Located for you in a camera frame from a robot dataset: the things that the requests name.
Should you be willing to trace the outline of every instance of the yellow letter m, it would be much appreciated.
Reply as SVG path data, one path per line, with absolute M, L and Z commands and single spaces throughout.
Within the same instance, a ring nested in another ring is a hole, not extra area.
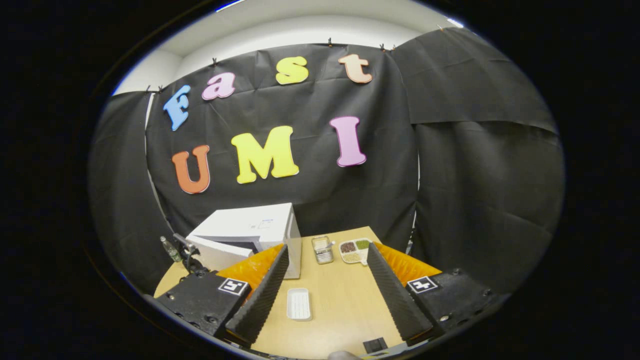
M 238 151 L 238 165 L 240 174 L 237 177 L 238 183 L 246 184 L 255 181 L 256 176 L 251 171 L 251 165 L 266 179 L 269 175 L 269 167 L 273 160 L 273 177 L 293 176 L 299 172 L 296 164 L 293 163 L 291 155 L 291 143 L 289 137 L 293 133 L 291 126 L 278 126 L 271 129 L 264 148 L 250 133 L 236 135 L 231 139 L 231 144 Z

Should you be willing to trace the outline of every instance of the plastic bottle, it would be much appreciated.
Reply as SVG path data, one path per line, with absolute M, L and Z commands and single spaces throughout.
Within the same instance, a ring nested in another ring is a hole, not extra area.
M 170 242 L 166 241 L 166 238 L 164 236 L 160 236 L 160 241 L 162 242 L 162 246 L 166 250 L 166 253 L 169 254 L 169 256 L 171 256 L 171 258 L 176 263 L 179 263 L 180 261 L 182 261 L 182 258 L 180 257 L 180 254 L 178 253 L 178 250 L 176 250 L 176 248 L 173 246 L 173 244 L 171 244 Z

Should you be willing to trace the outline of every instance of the table surface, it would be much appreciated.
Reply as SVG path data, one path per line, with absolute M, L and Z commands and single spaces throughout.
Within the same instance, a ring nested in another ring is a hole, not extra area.
M 282 281 L 252 349 L 293 358 L 326 359 L 338 350 L 356 356 L 365 354 L 362 343 L 378 338 L 384 338 L 388 347 L 402 343 L 371 271 L 360 263 L 343 262 L 338 250 L 343 241 L 368 238 L 380 242 L 378 237 L 368 226 L 320 235 L 335 241 L 333 262 L 319 265 L 311 244 L 314 236 L 302 238 L 300 278 Z M 186 275 L 182 264 L 173 264 L 154 296 L 164 294 Z M 287 292 L 294 288 L 309 291 L 310 321 L 299 322 L 287 317 Z

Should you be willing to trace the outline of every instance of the metal container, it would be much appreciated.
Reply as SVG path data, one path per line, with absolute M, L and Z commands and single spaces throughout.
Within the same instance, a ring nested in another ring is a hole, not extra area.
M 316 252 L 316 261 L 320 265 L 331 263 L 333 261 L 333 251 L 331 250 L 331 246 L 334 242 L 329 240 L 329 236 L 316 236 L 311 239 L 311 244 Z

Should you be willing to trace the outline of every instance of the beans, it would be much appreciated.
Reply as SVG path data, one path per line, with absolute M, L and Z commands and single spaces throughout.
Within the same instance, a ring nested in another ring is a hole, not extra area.
M 344 255 L 345 261 L 360 261 L 360 255 L 357 252 L 352 252 L 350 254 Z
M 358 240 L 356 241 L 356 246 L 358 247 L 358 249 L 368 249 L 369 240 Z
M 342 252 L 352 252 L 352 251 L 355 251 L 355 250 L 356 250 L 356 247 L 351 242 L 344 243 L 344 244 L 342 244 L 340 246 L 340 251 L 342 251 Z

